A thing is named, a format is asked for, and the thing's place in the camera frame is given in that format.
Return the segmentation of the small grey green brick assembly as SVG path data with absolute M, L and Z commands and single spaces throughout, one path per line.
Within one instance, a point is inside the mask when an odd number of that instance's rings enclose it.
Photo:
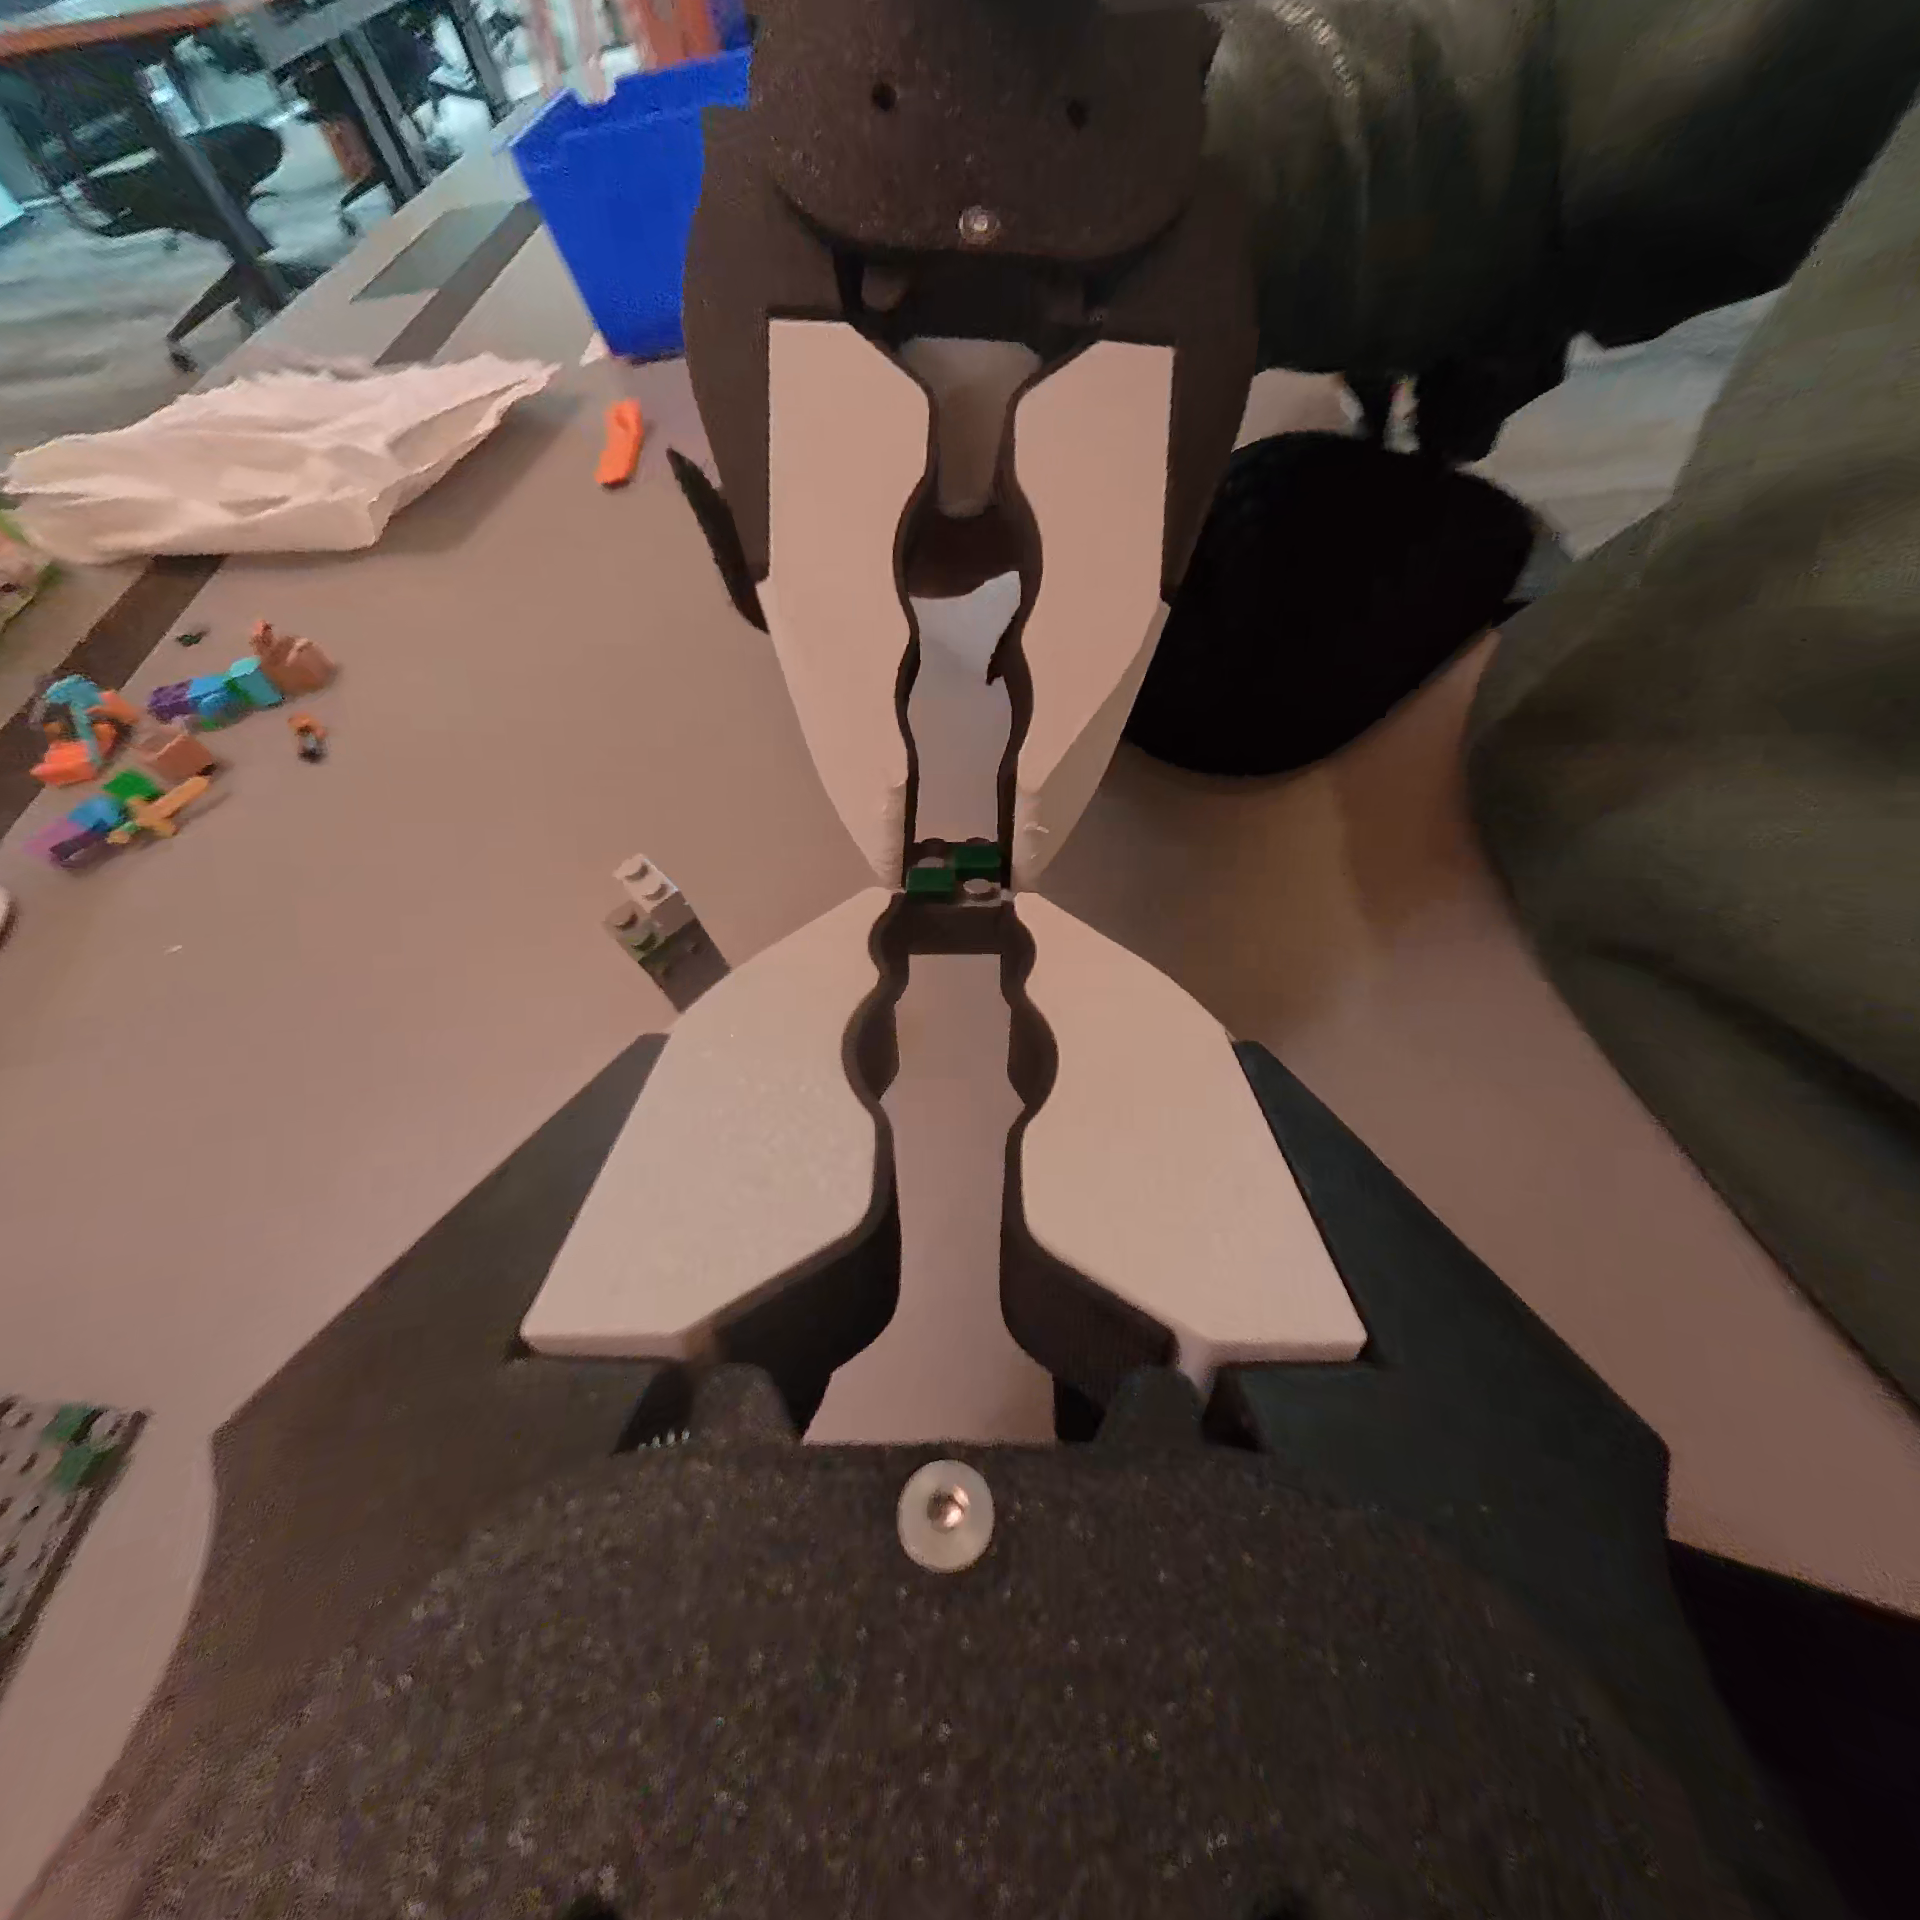
M 908 845 L 902 898 L 916 911 L 988 911 L 1008 896 L 1014 861 L 988 836 L 927 836 Z

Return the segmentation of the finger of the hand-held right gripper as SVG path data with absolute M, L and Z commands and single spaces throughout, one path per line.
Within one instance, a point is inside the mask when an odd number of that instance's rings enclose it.
M 1096 343 L 1015 407 L 1015 485 L 1041 537 L 1041 583 L 1020 633 L 1020 892 L 1038 885 L 1089 810 L 1162 640 L 1174 368 L 1167 345 Z
M 928 480 L 928 395 L 839 320 L 771 320 L 768 560 L 760 604 L 823 792 L 875 876 L 906 864 L 898 569 Z

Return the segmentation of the black office chair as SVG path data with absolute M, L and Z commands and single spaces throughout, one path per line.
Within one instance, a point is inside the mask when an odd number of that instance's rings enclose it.
M 196 373 L 190 338 L 223 314 L 248 330 L 282 314 L 295 283 L 254 207 L 282 167 L 274 128 L 236 120 L 180 125 L 155 80 L 184 79 L 178 47 L 216 24 L 212 4 L 155 4 L 6 27 L 6 120 L 64 218 L 107 240 L 155 233 L 224 255 L 219 280 L 168 330 L 164 349 Z

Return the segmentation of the grey green brick tower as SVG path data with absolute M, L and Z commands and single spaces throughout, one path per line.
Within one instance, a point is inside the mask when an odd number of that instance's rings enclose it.
M 2 1396 L 2 1684 L 152 1416 Z

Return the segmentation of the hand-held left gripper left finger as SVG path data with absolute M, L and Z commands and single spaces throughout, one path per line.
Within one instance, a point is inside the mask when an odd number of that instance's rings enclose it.
M 519 1339 L 545 1357 L 707 1361 L 872 1240 L 895 1195 L 858 1059 L 886 1005 L 867 890 L 727 971 L 673 1026 Z

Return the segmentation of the white crumpled bag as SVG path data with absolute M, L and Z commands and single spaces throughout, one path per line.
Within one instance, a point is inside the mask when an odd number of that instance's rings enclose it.
M 356 554 L 561 368 L 491 352 L 443 367 L 274 370 L 22 450 L 25 537 L 62 565 Z

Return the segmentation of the pile of colourful brick figures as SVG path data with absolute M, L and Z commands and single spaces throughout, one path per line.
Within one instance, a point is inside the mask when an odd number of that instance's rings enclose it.
M 178 836 L 224 768 L 210 739 L 259 714 L 286 724 L 299 761 L 326 761 L 330 732 L 307 705 L 338 677 L 338 661 L 316 640 L 259 623 L 228 665 L 158 684 L 143 703 L 88 677 L 55 680 L 28 709 L 31 778 L 73 800 L 39 831 L 34 855 L 59 873 L 86 873 Z

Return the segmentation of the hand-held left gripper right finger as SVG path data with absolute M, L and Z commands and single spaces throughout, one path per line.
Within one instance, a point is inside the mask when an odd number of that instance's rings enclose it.
M 1007 1215 L 1038 1260 L 1003 1273 L 1022 1345 L 1051 1371 L 1355 1361 L 1361 1312 L 1228 1029 L 1054 901 L 1015 915 L 1050 1043 Z

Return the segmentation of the grey white brick column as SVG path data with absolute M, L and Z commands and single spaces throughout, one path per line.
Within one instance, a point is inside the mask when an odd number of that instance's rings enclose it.
M 648 973 L 678 1012 L 686 1012 L 730 973 L 682 887 L 648 855 L 614 873 L 619 898 L 606 913 L 609 937 Z

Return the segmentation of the blue plastic bin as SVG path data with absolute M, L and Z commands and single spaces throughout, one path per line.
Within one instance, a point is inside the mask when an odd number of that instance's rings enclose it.
M 527 192 L 614 354 L 684 354 L 688 231 L 704 114 L 751 96 L 752 48 L 623 79 L 602 104 L 566 88 L 513 139 Z

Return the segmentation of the black quilted wrist rest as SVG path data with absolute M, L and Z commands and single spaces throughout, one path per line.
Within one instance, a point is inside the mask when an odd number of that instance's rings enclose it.
M 1332 432 L 1238 448 L 1123 739 L 1201 778 L 1302 773 L 1500 624 L 1539 532 L 1420 456 Z

